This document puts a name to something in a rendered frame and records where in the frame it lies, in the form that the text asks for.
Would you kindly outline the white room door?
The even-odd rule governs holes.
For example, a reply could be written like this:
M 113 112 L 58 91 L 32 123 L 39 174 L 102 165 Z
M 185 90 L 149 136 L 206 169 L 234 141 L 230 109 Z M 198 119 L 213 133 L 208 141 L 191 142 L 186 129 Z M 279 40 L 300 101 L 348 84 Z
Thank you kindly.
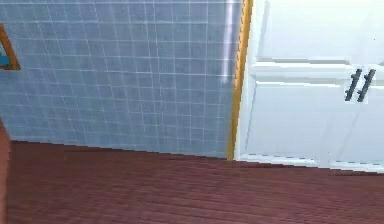
M 384 173 L 384 0 L 254 0 L 248 44 L 236 159 Z

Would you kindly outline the wooden framed picture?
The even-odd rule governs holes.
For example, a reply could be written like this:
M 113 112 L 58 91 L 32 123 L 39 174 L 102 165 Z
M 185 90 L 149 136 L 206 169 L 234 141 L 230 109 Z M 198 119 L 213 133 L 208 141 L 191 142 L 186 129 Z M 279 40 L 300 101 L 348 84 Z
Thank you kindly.
M 16 54 L 12 44 L 5 31 L 4 25 L 0 23 L 0 69 L 3 70 L 20 70 Z

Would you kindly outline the red brown furniture edge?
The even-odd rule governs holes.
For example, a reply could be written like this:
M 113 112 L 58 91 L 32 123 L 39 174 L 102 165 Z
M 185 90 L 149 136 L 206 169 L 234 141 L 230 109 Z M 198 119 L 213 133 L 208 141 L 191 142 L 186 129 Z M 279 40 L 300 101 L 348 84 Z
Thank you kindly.
M 6 194 L 11 142 L 0 120 L 0 224 L 6 224 Z

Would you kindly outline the yellow door frame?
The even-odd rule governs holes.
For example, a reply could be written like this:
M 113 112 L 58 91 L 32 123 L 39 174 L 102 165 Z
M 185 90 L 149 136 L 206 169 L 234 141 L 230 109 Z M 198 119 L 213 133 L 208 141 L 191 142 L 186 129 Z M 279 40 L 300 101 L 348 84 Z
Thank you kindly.
M 242 86 L 247 59 L 248 39 L 252 17 L 252 7 L 254 0 L 243 0 L 241 11 L 241 25 L 239 30 L 238 50 L 236 57 L 236 70 L 233 84 L 233 101 L 231 112 L 231 126 L 229 129 L 228 144 L 226 149 L 226 159 L 232 161 L 235 158 L 236 137 L 239 123 L 240 103 L 242 96 Z

